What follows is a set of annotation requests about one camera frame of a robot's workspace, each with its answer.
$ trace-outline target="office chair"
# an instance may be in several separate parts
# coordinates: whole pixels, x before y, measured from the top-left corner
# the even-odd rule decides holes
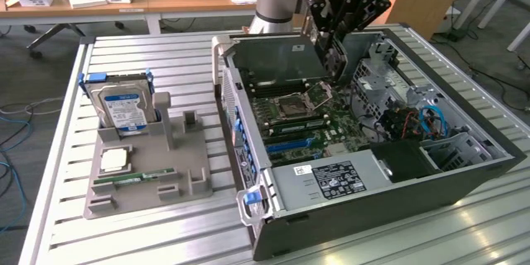
[[[122,22],[115,22],[115,26],[118,29],[124,29],[126,26]],[[84,37],[83,31],[74,23],[62,23],[54,25],[54,27],[26,47],[30,50],[30,57],[34,59],[40,59],[43,57],[43,52],[35,51],[35,48],[44,43],[55,34],[58,34],[63,29],[71,29],[80,37]],[[24,30],[35,33],[36,29],[31,25],[24,25]]]

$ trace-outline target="blue cable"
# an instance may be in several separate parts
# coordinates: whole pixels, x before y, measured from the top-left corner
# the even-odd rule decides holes
[[[429,129],[429,127],[427,127],[427,125],[425,124],[425,116],[423,116],[423,113],[422,113],[422,111],[426,110],[426,109],[430,109],[430,110],[433,110],[434,112],[438,113],[439,121],[442,122],[442,127],[443,127],[443,135],[447,137],[447,135],[449,135],[449,129],[447,129],[446,118],[443,117],[442,110],[439,110],[439,108],[435,107],[435,106],[425,106],[425,107],[421,108],[421,110],[419,110],[419,117],[418,117],[418,118],[419,118],[419,121],[421,121],[421,124],[422,124],[423,129],[426,130],[427,133],[431,132],[430,129]]]
[[[24,141],[26,141],[26,139],[28,139],[30,138],[30,135],[32,134],[32,124],[28,122],[28,121],[24,121],[24,120],[12,120],[12,119],[7,119],[7,118],[4,118],[4,117],[0,117],[0,120],[3,120],[3,121],[7,121],[7,122],[11,122],[11,123],[14,123],[14,124],[26,124],[26,126],[27,126],[27,133],[26,133],[26,136],[15,143],[15,145],[12,145],[10,148],[7,148],[7,149],[2,149],[0,151],[8,151],[8,150],[11,150],[11,149],[14,149],[15,147],[18,147],[19,145],[20,145],[20,143],[23,143]]]
[[[24,199],[23,186],[22,186],[22,184],[20,184],[19,174],[16,173],[15,169],[12,169],[12,167],[11,167],[10,164],[3,163],[3,162],[0,162],[0,164],[2,164],[3,166],[6,166],[7,169],[11,169],[11,171],[12,171],[12,174],[14,174],[14,176],[15,176],[16,186],[19,186],[20,199],[22,199],[22,201],[23,201],[23,210],[22,210],[19,216],[16,217],[16,219],[14,219],[14,220],[11,221],[11,223],[8,223],[8,225],[0,230],[0,234],[2,234],[2,233],[3,233],[3,232],[4,232],[4,231],[22,219],[22,218],[23,218],[24,213],[26,213],[26,199]]]

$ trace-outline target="chair wheel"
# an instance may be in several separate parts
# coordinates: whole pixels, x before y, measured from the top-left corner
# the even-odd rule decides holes
[[[42,59],[43,52],[40,52],[40,51],[30,51],[30,57],[32,57],[34,59]]]
[[[36,28],[35,28],[35,26],[24,25],[24,30],[26,30],[27,32],[30,32],[31,34],[36,33]]]
[[[115,26],[118,29],[122,29],[122,30],[126,28],[126,26],[122,22],[115,22]]]

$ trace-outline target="slatted metal surface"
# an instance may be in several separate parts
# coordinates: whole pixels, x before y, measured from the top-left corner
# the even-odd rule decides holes
[[[529,154],[529,127],[413,31],[399,25],[387,28]],[[102,37],[82,48],[87,53],[75,72],[76,68],[86,73],[150,68],[156,90],[171,93],[170,114],[198,110],[215,193],[203,200],[84,220],[98,118],[88,99],[75,91],[71,116],[59,123],[67,129],[60,161],[48,165],[58,167],[56,180],[50,181],[50,196],[39,195],[38,204],[47,208],[42,217],[34,215],[23,260],[38,264],[254,264],[211,85],[211,38],[228,33]],[[425,81],[406,62],[401,68],[415,83]],[[260,264],[518,264],[530,260],[529,219],[530,159],[454,206]]]

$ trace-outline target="motherboard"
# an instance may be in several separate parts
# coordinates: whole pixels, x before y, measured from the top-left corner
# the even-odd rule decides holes
[[[345,94],[327,82],[306,83],[299,92],[282,96],[271,88],[252,90],[252,112],[273,166],[351,153],[370,144]]]

